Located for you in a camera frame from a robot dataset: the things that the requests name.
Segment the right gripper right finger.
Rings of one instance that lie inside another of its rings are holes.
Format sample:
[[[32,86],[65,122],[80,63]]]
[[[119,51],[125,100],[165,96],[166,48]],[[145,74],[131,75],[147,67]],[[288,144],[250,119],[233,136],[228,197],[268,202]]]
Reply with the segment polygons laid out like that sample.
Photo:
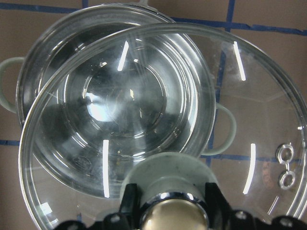
[[[205,184],[205,202],[209,227],[213,230],[227,229],[232,209],[216,183]]]

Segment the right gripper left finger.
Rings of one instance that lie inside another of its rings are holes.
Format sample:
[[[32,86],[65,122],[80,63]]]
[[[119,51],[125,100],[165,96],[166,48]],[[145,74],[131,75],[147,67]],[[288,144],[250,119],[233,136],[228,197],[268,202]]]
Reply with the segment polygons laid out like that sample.
[[[140,230],[144,208],[141,206],[142,192],[135,183],[127,184],[119,208],[119,222],[123,230]]]

